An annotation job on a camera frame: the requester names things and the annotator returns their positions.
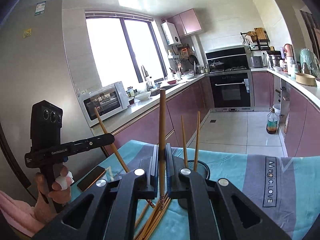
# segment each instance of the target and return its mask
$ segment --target window frame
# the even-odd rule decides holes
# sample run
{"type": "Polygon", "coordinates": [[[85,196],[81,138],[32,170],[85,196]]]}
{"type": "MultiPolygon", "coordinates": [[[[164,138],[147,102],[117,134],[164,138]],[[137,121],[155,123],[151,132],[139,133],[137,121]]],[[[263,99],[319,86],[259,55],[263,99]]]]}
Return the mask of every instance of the window frame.
{"type": "Polygon", "coordinates": [[[161,69],[162,69],[163,75],[164,75],[164,77],[166,77],[168,75],[167,69],[165,68],[164,60],[162,58],[162,54],[161,54],[161,51],[160,51],[159,44],[158,44],[158,41],[156,39],[156,34],[155,34],[155,31],[154,31],[154,29],[152,27],[152,24],[151,24],[151,21],[135,19],[135,18],[129,18],[129,17],[121,17],[121,16],[115,17],[115,16],[109,16],[109,15],[105,15],[105,16],[103,16],[103,15],[99,15],[99,16],[91,16],[91,15],[88,16],[88,15],[86,15],[85,16],[85,19],[98,19],[98,18],[115,18],[115,19],[119,19],[120,20],[121,27],[122,27],[122,30],[123,30],[123,33],[124,33],[124,38],[125,38],[125,41],[127,43],[127,46],[128,46],[128,49],[129,49],[129,53],[130,53],[130,56],[131,56],[131,60],[132,60],[132,63],[133,63],[133,67],[134,67],[134,70],[136,72],[136,75],[137,75],[139,83],[143,83],[144,80],[143,80],[143,77],[141,75],[141,72],[140,72],[136,57],[135,57],[135,53],[134,53],[132,45],[131,45],[131,41],[130,41],[130,38],[129,38],[127,27],[125,26],[125,22],[124,21],[125,20],[130,20],[130,21],[138,21],[138,22],[147,23],[148,27],[149,27],[149,30],[150,30],[150,33],[151,33],[151,37],[153,39],[153,43],[154,43],[155,48],[156,48],[156,52],[158,54],[158,58],[159,58],[159,61],[160,61],[160,65],[161,65],[161,69]]]}

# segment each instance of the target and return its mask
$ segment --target black mesh cup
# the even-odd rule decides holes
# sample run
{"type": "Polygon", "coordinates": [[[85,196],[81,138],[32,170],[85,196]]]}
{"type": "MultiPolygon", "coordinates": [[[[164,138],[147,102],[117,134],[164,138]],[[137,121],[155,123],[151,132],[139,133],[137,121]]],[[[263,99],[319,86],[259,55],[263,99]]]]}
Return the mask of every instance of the black mesh cup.
{"type": "MultiPolygon", "coordinates": [[[[188,168],[190,170],[193,170],[194,165],[195,165],[195,161],[194,160],[188,161],[188,168]]],[[[205,164],[202,161],[198,161],[198,163],[197,163],[197,172],[204,179],[209,179],[210,178],[210,169],[209,169],[208,165],[205,164]]],[[[178,199],[178,203],[182,208],[188,209],[187,200],[185,198],[178,199]]]]}

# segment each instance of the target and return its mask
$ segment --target wooden chopstick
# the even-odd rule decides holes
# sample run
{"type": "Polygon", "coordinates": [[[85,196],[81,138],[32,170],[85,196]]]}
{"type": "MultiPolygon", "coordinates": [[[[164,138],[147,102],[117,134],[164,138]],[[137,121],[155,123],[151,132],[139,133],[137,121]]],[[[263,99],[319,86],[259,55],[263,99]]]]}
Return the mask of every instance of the wooden chopstick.
{"type": "Polygon", "coordinates": [[[155,230],[156,226],[158,225],[158,223],[160,222],[161,218],[163,217],[165,211],[167,210],[169,204],[170,204],[171,199],[169,198],[166,202],[166,205],[164,207],[164,209],[162,210],[162,212],[160,212],[160,216],[157,218],[156,222],[153,224],[151,230],[149,231],[149,233],[145,236],[144,240],[148,240],[149,237],[151,236],[151,234],[153,233],[153,231],[155,230]]]}
{"type": "Polygon", "coordinates": [[[198,111],[198,120],[197,120],[197,137],[196,137],[196,151],[195,151],[195,163],[193,170],[197,171],[198,166],[198,156],[199,156],[199,131],[200,131],[200,111],[198,111]]]}
{"type": "Polygon", "coordinates": [[[159,114],[159,191],[160,210],[164,208],[164,178],[165,178],[165,89],[160,89],[159,114]]]}
{"type": "Polygon", "coordinates": [[[140,228],[139,232],[136,234],[136,236],[134,237],[133,240],[137,240],[138,237],[141,235],[143,229],[145,228],[146,224],[147,224],[148,220],[144,223],[144,225],[140,228]]]}
{"type": "MultiPolygon", "coordinates": [[[[97,110],[96,107],[94,108],[94,112],[95,112],[95,114],[96,114],[96,116],[97,116],[97,118],[98,118],[98,120],[99,120],[99,124],[100,124],[103,132],[104,132],[105,134],[107,134],[108,131],[107,131],[106,127],[104,126],[104,124],[103,124],[103,122],[102,122],[102,120],[101,120],[101,118],[100,118],[100,115],[99,115],[98,110],[97,110]]],[[[118,152],[117,147],[115,146],[114,143],[112,143],[110,146],[111,146],[111,149],[114,151],[114,153],[115,153],[118,161],[120,162],[122,168],[124,169],[124,171],[125,171],[126,173],[128,173],[128,172],[129,172],[129,169],[128,169],[127,165],[125,164],[124,160],[122,159],[120,153],[118,152]]],[[[150,205],[152,208],[155,208],[155,205],[153,204],[153,202],[152,202],[151,200],[147,199],[147,202],[149,203],[149,205],[150,205]]]]}
{"type": "Polygon", "coordinates": [[[182,127],[182,142],[183,142],[183,160],[186,168],[188,167],[188,156],[187,156],[187,145],[186,145],[186,135],[184,133],[184,122],[181,115],[181,127],[182,127]]]}
{"type": "Polygon", "coordinates": [[[143,218],[145,212],[146,212],[147,209],[148,209],[148,206],[150,206],[149,203],[147,203],[147,204],[144,206],[143,210],[141,211],[140,216],[138,217],[138,219],[136,220],[136,222],[135,222],[135,224],[134,224],[134,228],[137,228],[137,226],[139,225],[141,219],[143,218]]]}
{"type": "MultiPolygon", "coordinates": [[[[168,203],[168,200],[169,200],[169,196],[166,195],[165,198],[164,198],[164,206],[166,206],[166,204],[168,203]]],[[[149,225],[146,233],[145,233],[145,236],[149,233],[149,231],[152,229],[153,225],[155,224],[156,220],[159,218],[159,216],[161,215],[162,212],[165,212],[165,210],[159,210],[159,212],[156,214],[155,217],[153,217],[152,219],[152,222],[151,224],[149,225]]]]}
{"type": "Polygon", "coordinates": [[[142,232],[140,233],[139,237],[137,238],[138,240],[143,239],[143,236],[144,236],[145,232],[147,231],[150,223],[152,222],[152,218],[153,218],[154,214],[156,213],[156,210],[158,209],[159,205],[160,205],[160,199],[158,200],[156,207],[152,210],[152,213],[151,213],[150,217],[148,218],[142,232]]]}
{"type": "MultiPolygon", "coordinates": [[[[168,197],[169,197],[169,196],[168,196],[168,193],[166,192],[166,193],[165,193],[165,198],[164,198],[165,201],[168,199],[168,197]]],[[[150,215],[150,217],[148,218],[148,220],[150,219],[151,222],[149,223],[148,228],[145,230],[145,231],[146,231],[145,234],[147,234],[147,233],[150,231],[150,229],[151,229],[150,225],[153,225],[153,221],[155,221],[155,219],[158,217],[158,214],[162,212],[162,211],[160,210],[160,208],[159,208],[159,202],[160,202],[160,199],[158,199],[158,201],[157,201],[157,203],[156,203],[156,208],[154,209],[155,212],[153,212],[153,213],[150,215]]],[[[145,228],[147,222],[148,222],[148,221],[146,221],[145,224],[142,226],[142,228],[140,228],[139,232],[138,232],[138,233],[136,234],[136,236],[134,237],[134,240],[136,240],[136,239],[138,239],[138,237],[140,237],[140,235],[141,235],[143,229],[145,228]]]]}

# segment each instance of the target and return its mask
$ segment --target plastic bag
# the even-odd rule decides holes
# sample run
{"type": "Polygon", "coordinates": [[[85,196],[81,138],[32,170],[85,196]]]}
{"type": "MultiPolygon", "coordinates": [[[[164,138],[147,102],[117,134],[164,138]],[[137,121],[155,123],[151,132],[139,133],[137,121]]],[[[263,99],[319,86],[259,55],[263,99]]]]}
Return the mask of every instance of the plastic bag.
{"type": "Polygon", "coordinates": [[[311,73],[320,78],[319,60],[316,55],[309,49],[302,49],[300,52],[301,64],[307,63],[311,73]]]}

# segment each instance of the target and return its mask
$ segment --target pink sleeve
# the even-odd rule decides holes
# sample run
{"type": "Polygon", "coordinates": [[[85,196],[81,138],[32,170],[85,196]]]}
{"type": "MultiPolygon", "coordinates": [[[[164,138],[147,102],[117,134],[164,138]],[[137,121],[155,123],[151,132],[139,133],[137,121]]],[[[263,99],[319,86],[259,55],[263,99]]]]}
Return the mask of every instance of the pink sleeve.
{"type": "Polygon", "coordinates": [[[44,224],[36,220],[33,208],[19,200],[14,200],[0,191],[0,209],[7,222],[20,232],[32,237],[44,224]]]}

